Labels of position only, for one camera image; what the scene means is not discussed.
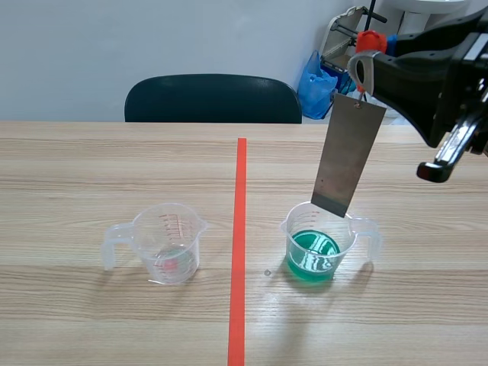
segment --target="blue plastic bag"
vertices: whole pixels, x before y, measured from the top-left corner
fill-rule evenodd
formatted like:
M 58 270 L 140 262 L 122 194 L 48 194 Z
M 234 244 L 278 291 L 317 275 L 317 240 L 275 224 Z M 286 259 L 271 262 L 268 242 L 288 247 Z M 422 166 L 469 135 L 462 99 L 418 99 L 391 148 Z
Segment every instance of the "blue plastic bag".
M 322 118 L 330 105 L 336 84 L 336 77 L 321 70 L 319 52 L 313 51 L 298 85 L 298 98 L 302 104 L 303 115 L 314 120 Z

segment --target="measuring cup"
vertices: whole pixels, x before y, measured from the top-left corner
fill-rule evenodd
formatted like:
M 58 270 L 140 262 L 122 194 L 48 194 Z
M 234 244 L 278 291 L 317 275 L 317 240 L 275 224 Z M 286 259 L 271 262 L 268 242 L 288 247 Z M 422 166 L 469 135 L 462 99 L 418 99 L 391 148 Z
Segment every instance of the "measuring cup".
M 371 260 L 379 256 L 383 242 L 374 221 L 349 215 L 341 218 L 310 202 L 293 207 L 280 228 L 287 236 L 290 269 L 308 281 L 331 280 L 360 238 L 368 240 Z
M 140 257 L 159 284 L 178 284 L 198 268 L 198 240 L 207 229 L 191 208 L 158 204 L 139 213 L 131 223 L 119 223 L 105 232 L 101 257 L 105 270 L 115 266 L 115 244 L 125 243 Z

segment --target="wooden table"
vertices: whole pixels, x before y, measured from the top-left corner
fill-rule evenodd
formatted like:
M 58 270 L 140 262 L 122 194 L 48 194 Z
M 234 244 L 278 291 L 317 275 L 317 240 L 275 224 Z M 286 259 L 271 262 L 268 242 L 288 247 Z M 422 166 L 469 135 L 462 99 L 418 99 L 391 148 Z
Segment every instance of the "wooden table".
M 310 199 L 326 127 L 0 123 L 0 364 L 225 365 L 236 139 L 248 139 L 247 365 L 486 365 L 488 161 L 443 185 L 411 127 L 382 127 L 351 210 L 361 248 L 309 288 L 282 265 L 278 224 Z M 210 223 L 184 286 L 151 284 L 129 249 L 104 272 L 104 230 L 162 202 Z

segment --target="chair backrest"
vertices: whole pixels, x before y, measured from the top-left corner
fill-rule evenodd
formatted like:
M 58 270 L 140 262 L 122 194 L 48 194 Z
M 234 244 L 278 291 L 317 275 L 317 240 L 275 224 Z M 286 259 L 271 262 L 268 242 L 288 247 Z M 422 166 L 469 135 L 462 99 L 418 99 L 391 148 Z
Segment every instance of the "chair backrest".
M 126 122 L 301 124 L 297 93 L 244 75 L 169 75 L 143 80 L 125 101 Z

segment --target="red tape line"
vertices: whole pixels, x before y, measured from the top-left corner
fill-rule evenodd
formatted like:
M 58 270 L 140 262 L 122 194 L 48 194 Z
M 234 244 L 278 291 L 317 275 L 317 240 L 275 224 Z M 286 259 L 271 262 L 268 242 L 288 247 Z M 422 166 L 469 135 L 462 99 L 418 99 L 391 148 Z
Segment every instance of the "red tape line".
M 228 366 L 244 366 L 246 340 L 246 166 L 247 141 L 237 140 L 236 193 L 230 279 Z

